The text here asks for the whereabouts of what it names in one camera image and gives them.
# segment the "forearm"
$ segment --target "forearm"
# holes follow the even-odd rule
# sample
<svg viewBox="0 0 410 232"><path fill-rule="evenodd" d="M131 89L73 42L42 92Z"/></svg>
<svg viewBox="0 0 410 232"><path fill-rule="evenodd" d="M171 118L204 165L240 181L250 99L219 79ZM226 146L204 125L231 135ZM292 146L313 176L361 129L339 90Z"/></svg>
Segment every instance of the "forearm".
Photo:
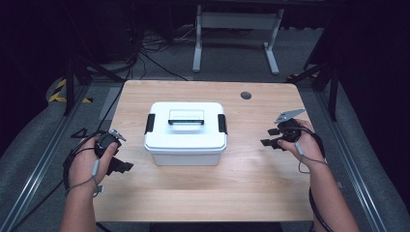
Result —
<svg viewBox="0 0 410 232"><path fill-rule="evenodd" d="M317 163L310 168L310 189L320 216L334 231L359 231L329 166ZM316 231L325 231L315 223Z"/></svg>
<svg viewBox="0 0 410 232"><path fill-rule="evenodd" d="M67 196L60 231L96 231L93 191L87 187L73 188Z"/></svg>

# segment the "metal leg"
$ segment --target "metal leg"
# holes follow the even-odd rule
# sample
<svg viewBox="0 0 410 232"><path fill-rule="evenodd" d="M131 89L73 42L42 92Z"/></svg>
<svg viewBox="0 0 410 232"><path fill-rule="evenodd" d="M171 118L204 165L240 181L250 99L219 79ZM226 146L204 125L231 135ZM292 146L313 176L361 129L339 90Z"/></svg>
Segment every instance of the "metal leg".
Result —
<svg viewBox="0 0 410 232"><path fill-rule="evenodd" d="M202 55L202 41L201 41L201 6L198 5L196 11L196 45L195 53L193 54L193 66L192 71L194 73L199 73L201 70L201 55Z"/></svg>
<svg viewBox="0 0 410 232"><path fill-rule="evenodd" d="M273 75L279 74L279 69L277 65L277 60L274 56L274 51L272 50L274 47L275 39L277 38L278 30L280 27L280 22L283 16L283 9L278 10L274 26L272 28L272 37L268 43L264 43L266 57L268 58L269 66L271 67L271 72Z"/></svg>

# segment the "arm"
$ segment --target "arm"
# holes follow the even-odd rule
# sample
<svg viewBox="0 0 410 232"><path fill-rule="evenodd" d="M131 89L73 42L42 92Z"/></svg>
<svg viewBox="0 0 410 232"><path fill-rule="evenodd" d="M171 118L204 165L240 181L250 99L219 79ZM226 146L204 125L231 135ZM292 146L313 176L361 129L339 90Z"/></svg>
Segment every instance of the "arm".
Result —
<svg viewBox="0 0 410 232"><path fill-rule="evenodd" d="M302 120L297 121L301 127L314 131L310 123ZM304 151L303 156L299 154L294 143L279 140L278 145L290 151L296 159L308 167L311 193L321 217L334 231L359 231L359 227L338 188L329 166L325 164L326 161L314 138L302 131L298 142ZM326 231L317 218L314 219L314 227L316 231Z"/></svg>
<svg viewBox="0 0 410 232"><path fill-rule="evenodd" d="M94 162L97 156L94 152L94 144L97 137L88 140L81 148L84 150L75 156L70 168L71 186L83 183L91 178ZM106 173L108 165L117 149L117 144L112 143L105 150L100 159L96 181L90 180L87 183L72 188L67 196L66 207L61 222L60 231L96 231L96 218L94 215L93 196L96 190L96 182L99 184Z"/></svg>

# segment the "human hand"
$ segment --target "human hand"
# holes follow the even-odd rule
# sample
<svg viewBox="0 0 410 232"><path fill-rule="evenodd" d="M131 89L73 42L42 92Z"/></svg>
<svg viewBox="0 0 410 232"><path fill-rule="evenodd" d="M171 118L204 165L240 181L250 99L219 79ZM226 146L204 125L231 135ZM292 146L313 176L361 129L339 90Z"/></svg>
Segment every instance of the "human hand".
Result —
<svg viewBox="0 0 410 232"><path fill-rule="evenodd" d="M71 187L84 183L92 178L94 162L98 159L94 152L94 146L97 140L97 136L92 137L78 149L79 153L75 156L72 166L70 167ZM86 189L94 192L97 187L96 184L99 184L105 177L109 163L117 150L117 146L117 143L113 142L106 148L104 154L100 158L95 181L89 181L78 186L78 188L73 189Z"/></svg>
<svg viewBox="0 0 410 232"><path fill-rule="evenodd" d="M310 131L314 132L313 126L309 122L300 119L296 119L296 121L298 122L299 126L307 128ZM298 159L308 168L312 168L315 164L318 163L326 163L316 140L312 136L310 136L309 133L302 130L301 137L299 138L298 143L301 146L302 151L304 152L304 157L307 159L304 159L304 157L299 154L295 143L291 143L283 139L278 140L278 145L281 148L291 152L296 159Z"/></svg>

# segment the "gray carpet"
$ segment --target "gray carpet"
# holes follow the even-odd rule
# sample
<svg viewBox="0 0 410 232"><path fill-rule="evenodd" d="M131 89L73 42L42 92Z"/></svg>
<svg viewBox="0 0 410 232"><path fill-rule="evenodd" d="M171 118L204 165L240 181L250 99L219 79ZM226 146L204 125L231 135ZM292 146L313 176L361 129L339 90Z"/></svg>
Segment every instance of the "gray carpet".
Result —
<svg viewBox="0 0 410 232"><path fill-rule="evenodd" d="M200 73L191 71L194 41L187 40L184 43L175 44L165 51L148 53L148 55L173 73L194 81L283 82L288 75L303 71L302 67L321 33L320 29L280 30L274 46L280 71L278 76L273 76L270 73L262 49L262 43L266 42L269 33L263 31L253 31L246 36L221 30L204 33ZM109 69L115 66L119 66L119 64L106 65ZM118 74L125 77L127 72ZM132 78L138 79L143 74L145 74L143 78L151 79L178 78L158 67L146 57L140 56L132 69ZM361 231L373 231L364 206L344 166L341 150L337 147L335 136L327 123L327 112L320 107L317 93L308 87L310 83L311 79L306 79L297 84L307 113L315 130L323 139L328 162L336 179L343 185L342 193L352 209ZM55 84L50 86L49 92L53 91ZM67 130L62 134L61 142L55 149L55 153L47 154L52 157L52 161L46 168L45 175L35 194L27 199L30 204L28 204L27 209L22 209L23 215L27 214L61 181L62 163L70 149L78 143L78 139L72 139L70 135L82 128L87 128L89 131L95 130L119 88L120 84L113 83L106 77L95 77L95 81L86 93L86 97L92 98L93 102L79 104L77 111L69 121ZM36 168L60 122L64 120L62 116L64 110L64 103L51 102L44 112L24 128L3 158L0 159L0 218L2 219L0 226L9 215L9 211ZM103 128L109 127L111 118L112 112L103 122ZM373 199L372 203L385 225L385 231L409 231L410 218L405 206L374 155L341 86L337 97L337 126L340 128L354 161L363 175ZM16 231L58 230L64 202L64 188L60 187ZM107 222L103 225L111 231L145 232L149 230L148 223ZM285 232L308 231L310 221L286 222L282 223L281 226Z"/></svg>

